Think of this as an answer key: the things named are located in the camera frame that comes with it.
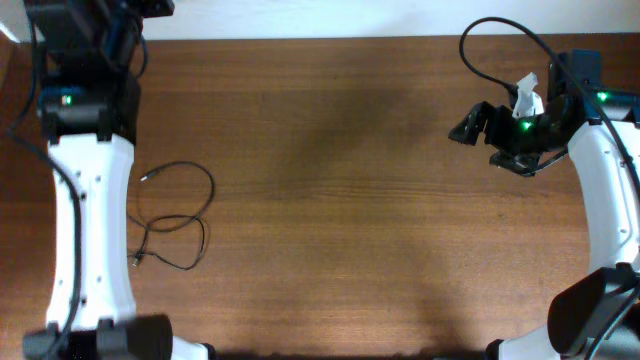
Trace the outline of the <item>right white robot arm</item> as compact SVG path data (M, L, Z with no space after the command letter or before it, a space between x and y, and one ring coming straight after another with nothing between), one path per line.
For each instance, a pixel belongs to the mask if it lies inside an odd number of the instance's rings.
M636 359L639 356L639 97L607 88L595 51L559 54L545 100L533 74L509 106L476 104L451 140L496 148L493 166L522 177L567 156L579 176L589 232L586 277L556 295L546 322L497 339L487 359Z

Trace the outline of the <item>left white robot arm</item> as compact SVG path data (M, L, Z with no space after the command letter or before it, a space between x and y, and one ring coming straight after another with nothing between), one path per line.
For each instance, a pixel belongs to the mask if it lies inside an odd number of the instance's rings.
M56 196L56 261L43 329L27 359L212 359L174 334L164 314L136 311L127 250L127 191L136 145L143 23L169 17L166 0L29 1L32 90L46 139L38 156Z

